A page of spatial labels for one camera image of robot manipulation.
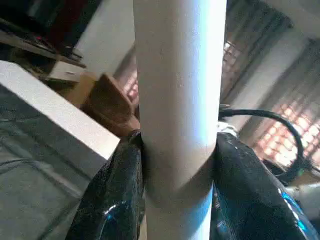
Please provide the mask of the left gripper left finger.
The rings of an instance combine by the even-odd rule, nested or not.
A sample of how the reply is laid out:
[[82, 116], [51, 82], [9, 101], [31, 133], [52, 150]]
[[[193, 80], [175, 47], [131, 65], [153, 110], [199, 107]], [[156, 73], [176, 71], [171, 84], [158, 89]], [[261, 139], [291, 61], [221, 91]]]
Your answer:
[[141, 133], [120, 139], [88, 184], [67, 240], [137, 240], [144, 214]]

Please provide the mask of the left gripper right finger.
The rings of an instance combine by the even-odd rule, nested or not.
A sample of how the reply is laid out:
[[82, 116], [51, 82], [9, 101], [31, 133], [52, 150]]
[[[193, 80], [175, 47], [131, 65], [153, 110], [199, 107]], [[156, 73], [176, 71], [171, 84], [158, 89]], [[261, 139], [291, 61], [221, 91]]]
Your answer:
[[285, 187], [235, 136], [219, 132], [213, 158], [213, 182], [231, 240], [320, 238]]

